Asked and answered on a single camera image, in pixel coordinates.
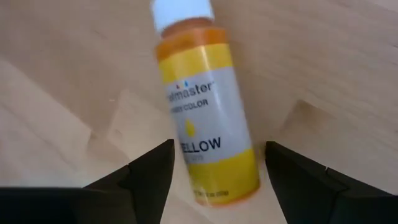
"light wood table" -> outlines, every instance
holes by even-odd
[[[398,3],[213,0],[257,148],[277,140],[398,194]],[[175,137],[149,1],[0,0],[0,185],[84,186]],[[193,201],[177,150],[163,223],[286,223],[262,188]]]

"food color bottle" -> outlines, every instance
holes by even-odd
[[[226,205],[259,188],[224,29],[210,0],[154,0],[156,56],[196,201]]]

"bottle label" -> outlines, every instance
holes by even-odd
[[[167,99],[187,164],[218,162],[251,148],[233,68],[172,83]]]
[[[222,205],[256,190],[256,158],[228,45],[186,50],[159,66],[196,200]]]

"white bottle cap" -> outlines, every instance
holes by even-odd
[[[152,13],[158,33],[185,19],[205,17],[214,19],[210,0],[153,0]]]

